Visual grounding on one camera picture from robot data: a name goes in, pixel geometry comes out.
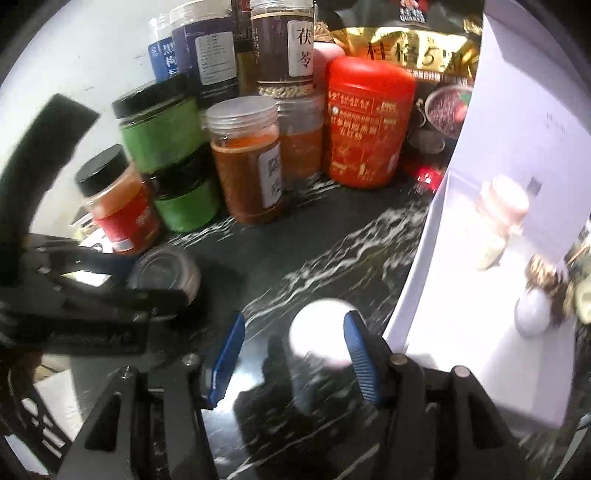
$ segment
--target bowl image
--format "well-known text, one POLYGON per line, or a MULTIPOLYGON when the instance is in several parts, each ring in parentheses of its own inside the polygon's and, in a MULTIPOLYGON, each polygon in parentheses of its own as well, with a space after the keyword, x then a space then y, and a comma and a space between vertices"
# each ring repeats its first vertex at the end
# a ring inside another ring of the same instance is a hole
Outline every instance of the bowl image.
POLYGON ((443 135, 457 140, 464 125, 472 87, 448 85, 427 97, 425 115, 427 120, 443 135))

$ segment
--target blue jar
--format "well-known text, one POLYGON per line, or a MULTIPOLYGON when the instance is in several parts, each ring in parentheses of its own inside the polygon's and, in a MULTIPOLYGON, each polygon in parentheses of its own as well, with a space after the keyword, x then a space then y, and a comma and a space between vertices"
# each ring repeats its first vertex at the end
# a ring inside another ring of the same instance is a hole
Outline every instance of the blue jar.
POLYGON ((148 54, 156 81, 162 82, 178 73, 170 23, 166 15, 160 15, 151 19, 148 24, 154 39, 154 43, 148 46, 148 54))

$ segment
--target white label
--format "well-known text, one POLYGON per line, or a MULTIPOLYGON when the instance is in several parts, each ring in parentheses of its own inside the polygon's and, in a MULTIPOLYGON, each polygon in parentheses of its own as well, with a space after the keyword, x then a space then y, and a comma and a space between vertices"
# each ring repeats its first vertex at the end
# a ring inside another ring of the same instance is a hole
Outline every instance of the white label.
POLYGON ((195 50, 202 85, 212 85, 236 77, 232 32, 197 37, 195 50))
POLYGON ((305 77, 314 73, 314 24, 303 20, 287 22, 287 53, 290 77, 305 77))
POLYGON ((279 145, 259 155, 259 180, 263 207, 269 208, 279 202, 283 194, 279 145))

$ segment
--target red label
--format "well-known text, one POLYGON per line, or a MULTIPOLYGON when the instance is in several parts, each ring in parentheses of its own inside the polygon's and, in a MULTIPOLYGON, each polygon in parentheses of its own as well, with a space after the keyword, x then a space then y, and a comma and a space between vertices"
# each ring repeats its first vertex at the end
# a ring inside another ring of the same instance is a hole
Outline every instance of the red label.
POLYGON ((354 187, 389 182, 411 112, 411 102, 366 98, 330 89, 331 178, 354 187))
POLYGON ((158 228, 158 217, 144 187, 121 210, 95 222, 105 231, 113 250, 118 252, 143 245, 158 228))

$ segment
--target jar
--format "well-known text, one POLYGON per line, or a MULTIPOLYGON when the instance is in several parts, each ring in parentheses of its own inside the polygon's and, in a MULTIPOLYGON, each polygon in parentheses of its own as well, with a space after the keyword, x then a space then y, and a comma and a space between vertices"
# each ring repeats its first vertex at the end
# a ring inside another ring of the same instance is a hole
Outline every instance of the jar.
POLYGON ((320 171, 324 95, 277 99, 281 169, 287 186, 320 171))
POLYGON ((85 197, 85 208, 105 231, 114 251, 138 254, 154 243, 160 221, 141 176, 127 161, 121 145, 89 160, 74 180, 85 197))
POLYGON ((119 129, 141 173, 179 162, 206 142, 187 79, 177 74, 138 87, 113 103, 119 129))
POLYGON ((152 18, 150 26, 152 42, 148 46, 152 70, 157 82, 166 80, 177 73, 177 59, 174 54, 172 30, 168 15, 152 18))
POLYGON ((187 73, 189 91, 203 108, 239 95, 227 3, 196 0, 170 11, 178 70, 187 73))
POLYGON ((306 96, 314 90, 313 0, 251 0, 259 94, 306 96))
POLYGON ((226 100, 208 109, 206 120, 230 214, 240 223, 273 220, 283 193, 276 101, 226 100))
POLYGON ((113 103, 125 145, 151 186, 164 223, 175 232, 205 225, 221 207, 197 104, 185 86, 179 74, 113 103))
POLYGON ((327 67, 327 84, 328 174, 350 187, 384 187, 398 165, 414 77, 388 61, 339 57, 327 67))

